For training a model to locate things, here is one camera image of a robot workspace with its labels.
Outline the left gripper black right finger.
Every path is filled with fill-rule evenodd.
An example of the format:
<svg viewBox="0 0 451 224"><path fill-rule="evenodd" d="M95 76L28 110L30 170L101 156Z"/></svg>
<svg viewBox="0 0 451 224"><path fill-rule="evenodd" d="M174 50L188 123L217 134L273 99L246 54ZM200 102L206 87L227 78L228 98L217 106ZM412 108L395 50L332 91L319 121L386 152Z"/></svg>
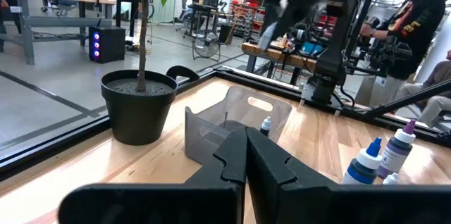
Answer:
<svg viewBox="0 0 451 224"><path fill-rule="evenodd" d="M247 179L258 223L449 223L448 185L341 185L249 127Z"/></svg>

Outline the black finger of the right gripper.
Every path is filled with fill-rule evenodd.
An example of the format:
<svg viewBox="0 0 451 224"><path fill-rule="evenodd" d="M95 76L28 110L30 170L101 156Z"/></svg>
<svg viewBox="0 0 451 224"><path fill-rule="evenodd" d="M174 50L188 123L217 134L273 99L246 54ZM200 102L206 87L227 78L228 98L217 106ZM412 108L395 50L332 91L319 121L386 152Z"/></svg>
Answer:
<svg viewBox="0 0 451 224"><path fill-rule="evenodd" d="M292 26L292 6L287 5L285 8L281 8L270 5L268 19L271 22L268 26L270 37L281 37Z"/></svg>
<svg viewBox="0 0 451 224"><path fill-rule="evenodd" d="M281 16L281 33L285 34L296 23L303 20L309 11L309 5L288 5Z"/></svg>

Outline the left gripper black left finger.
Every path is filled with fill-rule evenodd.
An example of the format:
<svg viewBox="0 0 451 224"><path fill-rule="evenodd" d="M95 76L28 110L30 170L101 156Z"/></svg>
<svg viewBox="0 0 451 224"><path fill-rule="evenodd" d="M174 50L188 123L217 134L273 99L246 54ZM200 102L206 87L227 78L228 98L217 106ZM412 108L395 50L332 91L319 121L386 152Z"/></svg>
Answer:
<svg viewBox="0 0 451 224"><path fill-rule="evenodd" d="M183 184L91 184L67 194L60 223L242 223L247 133L234 130Z"/></svg>

